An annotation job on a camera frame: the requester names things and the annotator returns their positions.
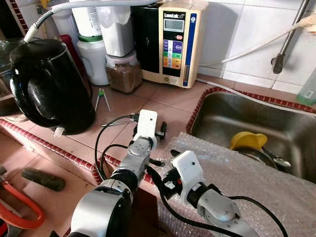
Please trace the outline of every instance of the red-handled pliers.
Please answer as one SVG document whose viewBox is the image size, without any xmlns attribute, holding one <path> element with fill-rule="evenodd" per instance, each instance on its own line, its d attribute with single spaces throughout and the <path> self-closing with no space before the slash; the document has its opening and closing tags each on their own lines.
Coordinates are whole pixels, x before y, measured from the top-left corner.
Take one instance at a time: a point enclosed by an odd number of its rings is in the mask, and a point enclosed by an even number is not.
<svg viewBox="0 0 316 237">
<path fill-rule="evenodd" d="M 34 229 L 34 228 L 39 227 L 44 222 L 45 220 L 44 212 L 35 202 L 33 202 L 32 199 L 22 194 L 21 192 L 17 191 L 1 175 L 0 175 L 0 184 L 11 195 L 16 197 L 20 201 L 22 201 L 24 204 L 26 204 L 38 216 L 37 219 L 34 221 L 23 219 L 15 215 L 14 213 L 12 213 L 0 202 L 0 218 L 1 219 L 3 219 L 8 224 L 11 224 L 13 226 L 16 226 L 22 229 Z"/>
</svg>

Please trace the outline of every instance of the kettle handle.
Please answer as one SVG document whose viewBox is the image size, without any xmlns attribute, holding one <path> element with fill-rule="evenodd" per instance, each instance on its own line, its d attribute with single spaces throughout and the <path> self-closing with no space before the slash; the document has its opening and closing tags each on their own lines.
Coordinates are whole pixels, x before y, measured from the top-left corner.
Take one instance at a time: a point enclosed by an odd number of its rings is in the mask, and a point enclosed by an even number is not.
<svg viewBox="0 0 316 237">
<path fill-rule="evenodd" d="M 28 83 L 30 78 L 23 79 L 19 78 L 14 72 L 12 73 L 10 80 L 10 87 L 12 94 L 14 96 L 15 102 L 24 113 L 24 115 L 32 122 L 42 126 L 42 127 L 55 127 L 59 125 L 56 119 L 46 119 L 44 118 L 36 109 L 36 106 L 32 102 L 29 92 Z"/>
</svg>

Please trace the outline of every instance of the robotic arm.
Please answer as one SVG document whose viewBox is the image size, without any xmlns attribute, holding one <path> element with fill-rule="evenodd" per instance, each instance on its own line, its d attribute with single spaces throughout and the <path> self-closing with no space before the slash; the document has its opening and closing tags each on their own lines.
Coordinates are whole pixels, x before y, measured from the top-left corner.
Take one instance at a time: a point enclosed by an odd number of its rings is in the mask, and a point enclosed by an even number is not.
<svg viewBox="0 0 316 237">
<path fill-rule="evenodd" d="M 243 237 L 259 237 L 241 218 L 235 202 L 221 195 L 216 186 L 204 184 L 203 170 L 194 152 L 183 152 L 172 165 L 174 168 L 162 181 L 166 186 L 174 186 L 173 189 L 165 186 L 168 199 L 177 193 L 185 204 L 196 208 L 206 222 Z"/>
<path fill-rule="evenodd" d="M 241 218 L 238 206 L 232 201 L 233 197 L 221 195 L 220 190 L 213 184 L 204 184 L 203 170 L 194 152 L 186 151 L 180 154 L 172 150 L 171 153 L 176 157 L 172 161 L 174 168 L 163 180 L 148 166 L 150 162 L 153 163 L 150 152 L 157 146 L 156 136 L 164 137 L 164 133 L 155 132 L 156 120 L 156 112 L 141 110 L 137 132 L 133 143 L 127 148 L 126 157 L 109 179 L 79 201 L 72 217 L 71 233 L 68 237 L 126 236 L 133 196 L 145 170 L 152 176 L 164 204 L 173 215 L 176 216 L 177 213 L 168 207 L 164 197 L 170 199 L 178 194 L 185 204 L 196 208 L 198 214 L 211 224 L 204 228 L 230 236 L 259 237 Z M 283 236 L 287 237 L 281 222 L 268 209 L 265 208 L 264 211 L 279 225 Z"/>
<path fill-rule="evenodd" d="M 78 203 L 68 237 L 126 236 L 133 195 L 157 146 L 157 113 L 141 110 L 134 143 L 111 177 L 87 193 Z"/>
</svg>

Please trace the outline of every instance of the metal tweezers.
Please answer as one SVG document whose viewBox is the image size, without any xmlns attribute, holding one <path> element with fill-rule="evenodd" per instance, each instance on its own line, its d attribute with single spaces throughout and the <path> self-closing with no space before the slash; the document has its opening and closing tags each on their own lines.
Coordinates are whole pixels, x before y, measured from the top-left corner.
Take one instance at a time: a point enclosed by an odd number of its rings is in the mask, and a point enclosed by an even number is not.
<svg viewBox="0 0 316 237">
<path fill-rule="evenodd" d="M 109 102 L 108 102 L 108 99 L 107 99 L 107 96 L 105 95 L 104 89 L 102 89 L 102 88 L 99 88 L 98 97 L 97 97 L 97 103 L 95 104 L 95 111 L 97 111 L 97 107 L 98 107 L 98 103 L 99 103 L 99 98 L 100 98 L 101 96 L 104 97 L 105 101 L 107 102 L 109 111 L 111 111 L 110 105 L 109 105 Z"/>
</svg>

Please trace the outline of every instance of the white hose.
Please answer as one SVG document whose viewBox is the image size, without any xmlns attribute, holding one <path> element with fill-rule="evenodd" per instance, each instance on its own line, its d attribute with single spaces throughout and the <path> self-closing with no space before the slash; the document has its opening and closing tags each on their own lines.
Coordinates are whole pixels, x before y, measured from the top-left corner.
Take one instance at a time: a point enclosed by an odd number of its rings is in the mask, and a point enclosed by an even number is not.
<svg viewBox="0 0 316 237">
<path fill-rule="evenodd" d="M 291 26 L 289 29 L 287 30 L 284 30 L 282 33 L 272 37 L 271 39 L 265 41 L 264 43 L 262 43 L 261 45 L 258 45 L 258 46 L 255 46 L 255 47 L 252 47 L 242 53 L 239 53 L 235 56 L 232 56 L 232 57 L 229 57 L 229 58 L 226 58 L 226 59 L 223 59 L 222 61 L 220 62 L 213 62 L 213 63 L 201 63 L 200 66 L 212 66 L 212 65 L 216 65 L 216 64 L 221 64 L 221 63 L 227 63 L 229 61 L 232 61 L 234 59 L 237 59 L 237 58 L 240 58 L 240 57 L 243 57 L 259 48 L 262 48 L 264 46 L 266 46 L 267 44 L 277 40 L 278 38 L 284 36 L 285 34 L 291 32 L 291 31 L 294 31 L 296 30 L 297 28 L 299 27 L 309 27 L 309 26 L 312 26 L 312 25 L 316 25 L 316 14 L 312 14 L 310 16 L 307 16 L 307 17 L 304 17 L 302 18 L 298 23 L 296 23 L 295 25 Z"/>
<path fill-rule="evenodd" d="M 35 36 L 41 24 L 51 15 L 62 10 L 77 8 L 77 7 L 101 7 L 101 6 L 139 6 L 148 5 L 156 2 L 157 0 L 110 0 L 110 1 L 75 1 L 66 2 L 52 6 L 51 9 L 43 14 L 27 31 L 24 41 L 30 42 Z"/>
<path fill-rule="evenodd" d="M 289 29 L 283 31 L 281 34 L 279 34 L 279 35 L 277 35 L 277 36 L 274 36 L 273 38 L 271 38 L 271 39 L 265 41 L 265 42 L 264 42 L 263 44 L 261 44 L 261 45 L 252 47 L 252 48 L 250 48 L 250 49 L 248 49 L 248 50 L 246 50 L 246 51 L 244 51 L 244 52 L 242 52 L 242 53 L 239 53 L 239 54 L 236 54 L 236 55 L 234 55 L 234 56 L 232 56 L 232 57 L 223 59 L 223 60 L 220 61 L 220 62 L 215 62 L 215 63 L 201 63 L 200 66 L 212 66 L 212 65 L 216 65 L 216 64 L 227 63 L 227 62 L 229 62 L 229 61 L 233 61 L 233 60 L 235 60 L 235 59 L 237 59 L 237 58 L 243 57 L 243 56 L 245 56 L 245 55 L 247 55 L 247 54 L 249 54 L 249 53 L 251 53 L 251 52 L 253 52 L 253 51 L 258 50 L 259 48 L 262 48 L 262 47 L 266 46 L 267 44 L 269 44 L 269 43 L 271 43 L 271 42 L 277 40 L 278 38 L 284 36 L 285 34 L 291 32 L 291 31 L 293 31 L 293 30 L 295 30 L 295 29 L 297 29 L 297 28 L 299 28 L 299 27 L 301 27 L 300 24 L 299 24 L 299 23 L 296 23 L 296 24 L 293 25 L 291 28 L 289 28 Z"/>
<path fill-rule="evenodd" d="M 223 85 L 220 85 L 220 84 L 217 84 L 217 83 L 214 83 L 214 82 L 211 82 L 211 81 L 207 81 L 207 80 L 203 80 L 203 79 L 197 79 L 197 81 L 200 81 L 200 82 L 203 82 L 203 83 L 206 83 L 206 84 L 209 84 L 209 85 L 213 85 L 213 86 L 218 86 L 220 88 L 223 88 L 227 91 L 230 91 L 236 95 L 239 95 L 239 96 L 242 96 L 246 99 L 249 99 L 251 101 L 254 101 L 256 103 L 259 103 L 259 104 L 262 104 L 262 105 L 266 105 L 266 106 L 270 106 L 272 108 L 275 108 L 275 109 L 279 109 L 279 110 L 285 110 L 285 111 L 290 111 L 290 112 L 294 112 L 294 113 L 299 113 L 299 114 L 303 114 L 303 115 L 309 115 L 309 116 L 313 116 L 313 117 L 316 117 L 316 114 L 314 113 L 309 113 L 309 112 L 306 112 L 306 111 L 302 111 L 302 110 L 296 110 L 296 109 L 291 109 L 291 108 L 288 108 L 288 107 L 283 107 L 283 106 L 279 106 L 279 105 L 275 105 L 275 104 L 270 104 L 270 103 L 267 103 L 265 101 L 262 101 L 262 100 L 257 100 L 255 98 L 252 98 L 250 96 L 247 96 L 247 95 L 244 95 L 234 89 L 231 89 L 229 87 L 226 87 L 226 86 L 223 86 Z"/>
</svg>

